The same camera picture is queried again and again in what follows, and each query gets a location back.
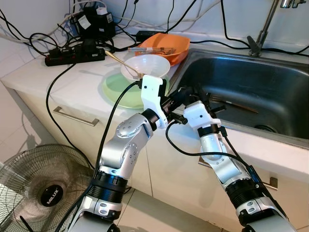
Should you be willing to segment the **brown chopsticks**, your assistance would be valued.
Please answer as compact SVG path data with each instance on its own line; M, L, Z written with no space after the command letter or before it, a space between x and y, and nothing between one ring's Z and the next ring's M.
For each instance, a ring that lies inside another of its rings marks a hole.
M229 100L221 99L218 96L211 97L211 100L214 101L214 102L223 102L223 103L229 104L231 106L234 106L236 108L240 108L240 109L243 109L243 110L246 110L246 111L251 111L252 113L256 113L256 114L259 113L259 111L255 110L253 108L243 106L241 104L237 104L236 102L230 102Z

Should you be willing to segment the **pale green plate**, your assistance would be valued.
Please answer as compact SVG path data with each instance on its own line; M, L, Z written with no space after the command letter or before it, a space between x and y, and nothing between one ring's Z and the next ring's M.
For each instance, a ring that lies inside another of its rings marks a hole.
M108 73L104 82L102 82L101 90L106 98L114 103L117 101L122 91L124 91L131 83L133 83L133 81L126 80L121 74L121 69L117 68ZM140 86L133 86L127 93L125 93L119 102L119 106L132 110L143 110Z

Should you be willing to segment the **orange bowl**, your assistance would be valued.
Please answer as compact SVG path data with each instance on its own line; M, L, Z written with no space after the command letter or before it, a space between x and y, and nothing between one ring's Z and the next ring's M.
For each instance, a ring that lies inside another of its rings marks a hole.
M176 34L157 33L142 42L139 47L142 48L175 48L175 53L159 54L170 62L172 66L181 63L188 55L190 47L190 38Z

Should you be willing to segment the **stainless steel sink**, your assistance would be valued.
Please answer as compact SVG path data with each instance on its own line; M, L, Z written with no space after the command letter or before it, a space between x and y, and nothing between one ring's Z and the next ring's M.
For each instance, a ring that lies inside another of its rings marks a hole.
M299 148L309 147L309 65L192 48L170 77L172 89L205 86L213 96L259 111L226 104L224 126ZM257 130L268 125L278 133Z

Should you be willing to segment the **white bowl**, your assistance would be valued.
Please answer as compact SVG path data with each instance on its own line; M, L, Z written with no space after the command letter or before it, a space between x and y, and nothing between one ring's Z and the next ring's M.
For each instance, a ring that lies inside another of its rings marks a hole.
M169 79L168 72L171 65L163 56L152 54L139 55L125 60L125 63L144 75L155 76L166 80Z

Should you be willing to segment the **round sink drain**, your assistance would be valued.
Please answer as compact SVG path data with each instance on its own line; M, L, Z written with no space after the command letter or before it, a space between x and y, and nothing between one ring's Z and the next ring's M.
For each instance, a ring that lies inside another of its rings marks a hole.
M268 126L268 125L256 125L254 126L254 128L256 128L257 130L268 131L271 133L278 133L278 131L275 128L273 128L272 126Z

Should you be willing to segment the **small black box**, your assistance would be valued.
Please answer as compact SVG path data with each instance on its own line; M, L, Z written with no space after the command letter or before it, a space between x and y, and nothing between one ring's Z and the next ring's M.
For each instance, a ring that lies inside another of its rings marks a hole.
M135 33L134 37L135 40L137 40L137 42L143 42L146 41L148 38L159 34L159 31L146 31L146 30L141 30L141 31L137 31L137 33Z

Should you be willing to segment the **metal faucet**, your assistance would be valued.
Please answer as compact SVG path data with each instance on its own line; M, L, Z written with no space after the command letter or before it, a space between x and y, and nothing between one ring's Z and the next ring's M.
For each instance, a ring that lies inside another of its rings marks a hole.
M249 42L249 56L259 57L266 41L269 25L274 17L275 11L278 8L297 8L299 4L305 3L306 0L272 0L271 7L267 13L263 28L254 40L251 36L247 36Z

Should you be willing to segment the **black power strip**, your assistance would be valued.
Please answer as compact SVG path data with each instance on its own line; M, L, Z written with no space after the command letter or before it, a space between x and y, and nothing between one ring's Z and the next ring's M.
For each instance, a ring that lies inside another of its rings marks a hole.
M49 51L49 55L44 58L44 63L48 67L70 65L105 60L105 56L102 48L94 48L93 52L86 52L80 46L68 49L55 48Z

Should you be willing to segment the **large black power adapter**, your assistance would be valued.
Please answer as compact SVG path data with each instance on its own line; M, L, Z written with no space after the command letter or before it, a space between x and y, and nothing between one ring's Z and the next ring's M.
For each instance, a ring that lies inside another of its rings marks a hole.
M111 39L116 35L112 14L104 6L84 7L70 22L84 39Z

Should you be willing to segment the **metal cage floor fan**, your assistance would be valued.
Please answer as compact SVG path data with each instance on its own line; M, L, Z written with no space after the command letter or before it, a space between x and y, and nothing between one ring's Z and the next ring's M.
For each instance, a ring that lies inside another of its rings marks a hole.
M67 145L40 145L0 163L0 232L55 232L93 176Z

